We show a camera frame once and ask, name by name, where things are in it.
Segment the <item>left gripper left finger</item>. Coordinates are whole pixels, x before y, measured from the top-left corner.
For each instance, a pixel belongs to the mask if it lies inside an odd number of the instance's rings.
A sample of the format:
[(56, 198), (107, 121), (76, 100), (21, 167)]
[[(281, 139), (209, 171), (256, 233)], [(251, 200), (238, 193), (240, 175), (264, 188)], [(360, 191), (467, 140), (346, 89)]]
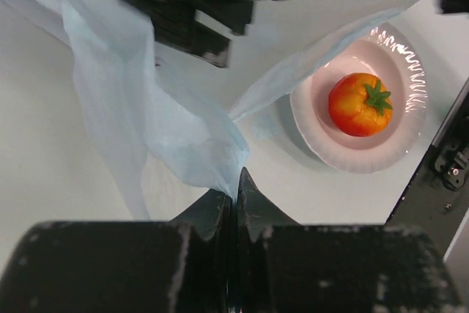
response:
[(49, 221), (1, 276), (3, 312), (225, 312), (231, 199), (208, 191), (171, 221)]

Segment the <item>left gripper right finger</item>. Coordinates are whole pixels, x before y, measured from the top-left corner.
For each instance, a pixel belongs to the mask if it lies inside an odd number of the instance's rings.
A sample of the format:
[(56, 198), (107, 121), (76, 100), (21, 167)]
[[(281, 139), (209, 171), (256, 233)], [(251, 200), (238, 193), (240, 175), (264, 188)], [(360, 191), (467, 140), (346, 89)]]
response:
[(418, 227), (302, 225), (247, 170), (236, 214), (242, 312), (466, 311)]

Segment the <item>light blue plastic bag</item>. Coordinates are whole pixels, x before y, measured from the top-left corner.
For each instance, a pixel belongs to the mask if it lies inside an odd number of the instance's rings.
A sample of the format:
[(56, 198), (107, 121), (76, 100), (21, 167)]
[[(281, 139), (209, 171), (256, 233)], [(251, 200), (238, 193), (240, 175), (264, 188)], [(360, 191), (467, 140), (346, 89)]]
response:
[(137, 219), (187, 191), (233, 195), (253, 156), (237, 123), (419, 1), (258, 1), (246, 35), (196, 58), (123, 0), (1, 0), (73, 52), (87, 132)]

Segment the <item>orange fake tomato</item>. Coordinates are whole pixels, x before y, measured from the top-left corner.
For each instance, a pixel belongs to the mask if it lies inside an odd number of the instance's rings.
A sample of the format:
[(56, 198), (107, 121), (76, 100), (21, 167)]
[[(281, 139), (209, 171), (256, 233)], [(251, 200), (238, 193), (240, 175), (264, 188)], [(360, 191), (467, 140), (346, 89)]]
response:
[(339, 80), (328, 95), (334, 125), (354, 137), (370, 137), (385, 130), (393, 117), (391, 92), (369, 73), (352, 73)]

